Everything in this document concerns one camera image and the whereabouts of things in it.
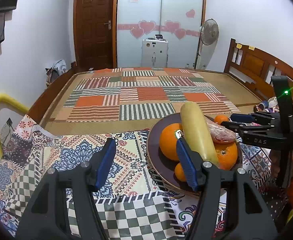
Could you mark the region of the person right hand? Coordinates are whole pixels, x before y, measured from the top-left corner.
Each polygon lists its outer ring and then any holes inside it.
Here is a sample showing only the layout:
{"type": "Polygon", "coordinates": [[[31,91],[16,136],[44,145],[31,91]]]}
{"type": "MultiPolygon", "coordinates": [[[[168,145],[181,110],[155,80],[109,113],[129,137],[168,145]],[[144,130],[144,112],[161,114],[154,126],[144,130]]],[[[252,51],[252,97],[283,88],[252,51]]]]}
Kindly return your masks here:
{"type": "Polygon", "coordinates": [[[280,164],[279,164],[280,151],[271,150],[269,158],[271,160],[271,175],[273,178],[277,178],[280,172],[280,164]]]}

